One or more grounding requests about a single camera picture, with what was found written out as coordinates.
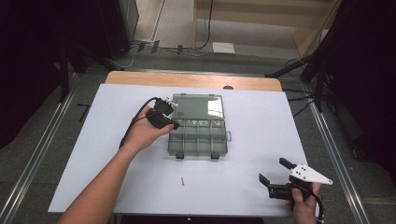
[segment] wrist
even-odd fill
[[[140,149],[132,144],[125,144],[119,149],[119,153],[130,160],[132,160],[139,151]]]
[[[298,211],[296,207],[294,207],[293,219],[295,224],[316,224],[318,221],[315,214],[310,214],[308,211]]]

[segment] white table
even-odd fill
[[[173,93],[220,94],[233,140],[218,161],[167,153],[168,136],[131,163],[114,213],[233,217],[290,216],[268,197],[259,173],[285,184],[280,157],[306,163],[284,92],[103,84],[67,163],[49,212],[62,213],[117,152],[131,118],[147,99]]]

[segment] clear plastic box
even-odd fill
[[[218,159],[228,152],[221,95],[174,94],[178,104],[172,118],[180,123],[169,133],[171,156],[210,156]]]

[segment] human arm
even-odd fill
[[[320,191],[319,183],[312,183],[312,191],[318,195]],[[305,201],[303,194],[299,189],[291,189],[291,194],[294,199],[293,219],[295,224],[316,224],[315,211],[317,208],[317,200],[310,196]],[[285,205],[291,208],[291,202],[286,201]]]
[[[137,153],[149,147],[158,137],[169,133],[173,125],[152,127],[146,106],[126,137],[125,144],[93,181],[70,204],[58,223],[107,223],[111,217],[129,164]]]

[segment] metal frame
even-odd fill
[[[308,87],[304,86],[306,91],[311,91]],[[357,223],[361,224],[369,224],[370,219],[367,216],[367,213],[364,209],[363,203],[361,201],[361,197],[359,196],[358,191],[353,184],[352,179],[349,176],[346,166],[341,158],[341,154],[338,150],[337,145],[332,138],[332,134],[327,126],[326,119],[323,116],[323,113],[320,113],[314,104],[310,104],[312,114],[317,122],[319,131],[322,135],[326,148],[329,152],[330,158],[332,160],[332,165],[334,166],[334,170],[338,175],[338,179],[340,180],[341,186],[346,195],[346,199],[351,208],[352,214],[355,217]]]
[[[147,73],[176,73],[184,75],[210,75],[226,77],[264,77],[260,74],[239,74],[239,73],[222,73],[222,72],[198,72],[198,71],[176,71],[176,70],[155,70],[155,69],[132,69],[127,72],[147,72]]]
[[[64,114],[73,99],[78,82],[78,75],[75,73],[72,76],[71,80],[71,91],[67,95],[66,99],[62,103],[58,104],[49,122],[49,125],[47,126],[46,130],[41,136],[40,141],[35,147],[35,151],[33,152],[32,157],[28,161],[20,178],[18,179],[10,195],[8,196],[6,205],[4,206],[0,214],[0,223],[11,223],[12,219],[17,214],[18,208],[20,207],[27,190],[29,189],[33,179],[35,178],[38,167],[40,166],[47,153],[52,138],[56,134],[56,131],[58,130],[58,127],[64,118]]]

